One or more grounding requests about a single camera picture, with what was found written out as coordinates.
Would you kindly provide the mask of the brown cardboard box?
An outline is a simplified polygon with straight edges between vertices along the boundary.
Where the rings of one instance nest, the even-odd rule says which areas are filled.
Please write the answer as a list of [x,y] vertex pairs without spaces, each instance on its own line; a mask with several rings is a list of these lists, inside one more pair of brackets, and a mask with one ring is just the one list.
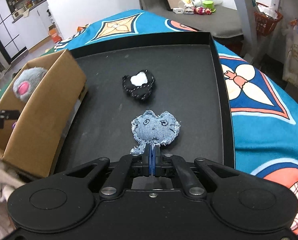
[[34,67],[45,68],[47,73],[27,102],[16,98],[13,85],[0,99],[0,111],[21,113],[18,120],[6,120],[0,129],[0,160],[44,178],[54,172],[65,137],[87,92],[86,75],[67,49],[28,61],[22,69]]

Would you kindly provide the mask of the green cup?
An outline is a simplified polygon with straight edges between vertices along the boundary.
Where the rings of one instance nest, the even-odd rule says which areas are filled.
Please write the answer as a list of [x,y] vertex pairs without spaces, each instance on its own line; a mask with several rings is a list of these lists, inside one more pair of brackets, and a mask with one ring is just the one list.
[[203,7],[205,9],[205,11],[209,10],[211,13],[215,12],[215,4],[214,1],[212,0],[205,0],[203,2]]

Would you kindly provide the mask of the blue patterned blanket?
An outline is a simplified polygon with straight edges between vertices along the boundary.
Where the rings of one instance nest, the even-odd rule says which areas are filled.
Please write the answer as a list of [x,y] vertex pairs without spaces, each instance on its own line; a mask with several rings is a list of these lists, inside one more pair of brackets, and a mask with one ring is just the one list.
[[[190,31],[190,27],[134,9],[89,24],[53,50],[170,31]],[[298,199],[298,104],[230,49],[221,44],[216,48],[233,117],[236,167],[287,186]],[[298,235],[298,212],[291,229]]]

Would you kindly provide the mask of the grey fluffy plush toy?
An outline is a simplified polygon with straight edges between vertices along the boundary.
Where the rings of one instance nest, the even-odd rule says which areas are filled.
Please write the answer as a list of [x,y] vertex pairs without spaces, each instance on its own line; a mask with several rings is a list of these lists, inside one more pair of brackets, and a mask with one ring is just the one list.
[[24,70],[13,84],[12,90],[16,98],[22,102],[27,102],[46,73],[47,70],[42,67]]

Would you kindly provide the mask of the black shallow tray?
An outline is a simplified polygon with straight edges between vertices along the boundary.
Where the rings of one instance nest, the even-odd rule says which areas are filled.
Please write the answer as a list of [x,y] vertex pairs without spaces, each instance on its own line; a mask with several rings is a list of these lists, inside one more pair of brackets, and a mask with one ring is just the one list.
[[[206,32],[167,32],[120,37],[75,48],[88,92],[56,164],[61,172],[100,157],[118,161],[136,145],[131,121],[150,109],[180,123],[163,153],[192,162],[203,157],[234,167],[229,99],[215,42]],[[155,77],[145,101],[122,88],[122,77],[147,69]]]

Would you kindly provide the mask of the orange cardboard box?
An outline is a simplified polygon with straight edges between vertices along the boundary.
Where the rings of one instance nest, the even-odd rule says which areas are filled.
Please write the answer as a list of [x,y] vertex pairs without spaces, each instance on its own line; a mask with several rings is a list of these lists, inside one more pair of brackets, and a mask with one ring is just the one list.
[[52,24],[48,27],[48,33],[54,43],[62,41],[62,38],[59,35],[55,24]]

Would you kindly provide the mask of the red basket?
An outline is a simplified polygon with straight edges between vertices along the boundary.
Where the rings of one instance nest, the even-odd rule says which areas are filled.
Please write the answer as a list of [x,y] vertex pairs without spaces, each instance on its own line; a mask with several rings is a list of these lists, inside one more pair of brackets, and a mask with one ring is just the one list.
[[269,36],[277,24],[283,19],[283,15],[274,7],[269,7],[263,3],[256,3],[257,7],[254,12],[256,20],[257,34],[263,37]]

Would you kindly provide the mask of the white plastic bottle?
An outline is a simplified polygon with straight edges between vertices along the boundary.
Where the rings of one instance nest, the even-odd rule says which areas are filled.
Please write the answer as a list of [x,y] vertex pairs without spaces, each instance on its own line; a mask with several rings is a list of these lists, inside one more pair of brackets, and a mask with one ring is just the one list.
[[194,7],[203,6],[203,2],[205,1],[213,1],[214,5],[222,4],[222,0],[180,0],[178,2],[179,8],[185,8],[186,5],[193,5]]

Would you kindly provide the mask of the grey sofa mattress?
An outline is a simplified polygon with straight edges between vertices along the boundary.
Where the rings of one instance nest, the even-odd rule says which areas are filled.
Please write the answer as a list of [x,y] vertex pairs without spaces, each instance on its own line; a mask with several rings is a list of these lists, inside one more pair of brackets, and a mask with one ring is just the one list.
[[155,13],[196,30],[207,31],[217,39],[243,39],[242,26],[237,10],[215,5],[215,12],[203,6],[186,5],[171,9],[167,0],[140,0],[143,10]]

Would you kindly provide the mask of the black heart soft toy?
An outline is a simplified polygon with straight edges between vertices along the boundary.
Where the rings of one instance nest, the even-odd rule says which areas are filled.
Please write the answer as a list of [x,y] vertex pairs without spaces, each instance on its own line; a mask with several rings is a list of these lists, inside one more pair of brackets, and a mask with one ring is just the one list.
[[127,95],[135,100],[145,101],[150,97],[155,81],[154,75],[144,69],[135,75],[122,77],[122,88]]

